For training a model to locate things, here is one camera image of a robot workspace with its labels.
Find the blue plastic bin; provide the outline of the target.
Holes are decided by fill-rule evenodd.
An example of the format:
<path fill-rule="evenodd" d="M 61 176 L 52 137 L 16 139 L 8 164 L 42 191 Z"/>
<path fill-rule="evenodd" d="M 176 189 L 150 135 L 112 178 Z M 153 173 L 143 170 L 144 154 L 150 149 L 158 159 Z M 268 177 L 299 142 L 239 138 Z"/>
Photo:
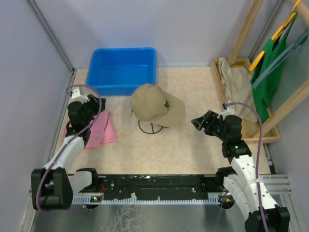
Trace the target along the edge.
<path fill-rule="evenodd" d="M 86 85 L 101 96 L 130 96 L 144 84 L 156 84 L 154 48 L 110 48 L 93 52 Z"/>

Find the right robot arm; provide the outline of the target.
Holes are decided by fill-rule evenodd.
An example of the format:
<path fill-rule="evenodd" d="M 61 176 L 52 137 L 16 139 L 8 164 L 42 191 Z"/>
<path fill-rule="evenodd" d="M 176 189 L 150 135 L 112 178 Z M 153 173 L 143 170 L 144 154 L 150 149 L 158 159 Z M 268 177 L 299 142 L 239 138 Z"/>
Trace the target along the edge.
<path fill-rule="evenodd" d="M 216 187 L 228 191 L 245 219 L 247 232 L 286 232 L 290 213 L 280 207 L 265 187 L 258 174 L 258 163 L 242 139 L 242 120 L 224 112 L 209 110 L 205 115 L 191 120 L 198 131 L 215 136 L 222 141 L 222 153 L 230 166 L 218 169 Z"/>

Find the wooden clothes rack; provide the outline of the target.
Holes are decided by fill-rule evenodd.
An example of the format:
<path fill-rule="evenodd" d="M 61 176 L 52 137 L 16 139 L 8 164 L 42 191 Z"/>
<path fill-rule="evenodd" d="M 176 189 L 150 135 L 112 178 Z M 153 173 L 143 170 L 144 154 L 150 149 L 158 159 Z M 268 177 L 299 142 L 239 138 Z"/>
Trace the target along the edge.
<path fill-rule="evenodd" d="M 305 29 L 292 44 L 286 44 L 298 16 L 306 24 L 309 22 L 309 8 L 303 0 L 293 0 L 293 7 L 286 20 L 280 24 L 256 59 L 250 62 L 247 58 L 238 58 L 238 55 L 262 3 L 261 0 L 252 1 L 230 56 L 213 60 L 211 72 L 222 103 L 245 99 L 257 109 L 262 118 L 262 126 L 258 121 L 242 119 L 242 139 L 247 143 L 268 144 L 281 139 L 277 124 L 309 96 L 309 82 L 305 81 L 277 111 L 271 113 L 269 110 L 270 102 L 279 89 L 285 60 L 309 39 L 309 30 Z"/>

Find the tan baseball cap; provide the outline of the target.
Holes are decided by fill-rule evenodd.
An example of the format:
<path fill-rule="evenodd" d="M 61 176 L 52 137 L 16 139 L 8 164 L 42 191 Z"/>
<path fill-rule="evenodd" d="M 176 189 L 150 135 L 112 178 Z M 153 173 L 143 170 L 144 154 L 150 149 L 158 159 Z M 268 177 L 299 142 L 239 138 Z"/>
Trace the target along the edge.
<path fill-rule="evenodd" d="M 185 113 L 182 100 L 152 84 L 138 87 L 131 95 L 130 104 L 132 113 L 140 121 L 167 128 L 178 126 Z"/>

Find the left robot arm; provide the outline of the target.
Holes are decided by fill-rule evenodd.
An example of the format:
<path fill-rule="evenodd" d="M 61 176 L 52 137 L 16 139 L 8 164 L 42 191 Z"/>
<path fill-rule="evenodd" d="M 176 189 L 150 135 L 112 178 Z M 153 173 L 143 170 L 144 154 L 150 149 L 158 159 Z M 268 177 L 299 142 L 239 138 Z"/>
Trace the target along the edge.
<path fill-rule="evenodd" d="M 92 125 L 105 110 L 106 99 L 92 94 L 85 101 L 68 104 L 69 121 L 63 143 L 56 155 L 31 173 L 32 205 L 35 210 L 67 210 L 73 197 L 84 189 L 98 190 L 100 179 L 94 168 L 82 168 L 68 175 L 74 160 L 90 140 Z"/>

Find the black wire hat stand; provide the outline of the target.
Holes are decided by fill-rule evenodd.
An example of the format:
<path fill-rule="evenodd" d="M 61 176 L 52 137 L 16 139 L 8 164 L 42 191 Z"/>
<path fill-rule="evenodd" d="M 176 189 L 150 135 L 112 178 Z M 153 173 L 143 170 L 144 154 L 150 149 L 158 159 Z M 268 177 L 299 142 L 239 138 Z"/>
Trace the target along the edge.
<path fill-rule="evenodd" d="M 156 124 L 143 124 L 140 120 L 138 120 L 138 127 L 145 134 L 157 134 L 164 128 Z"/>

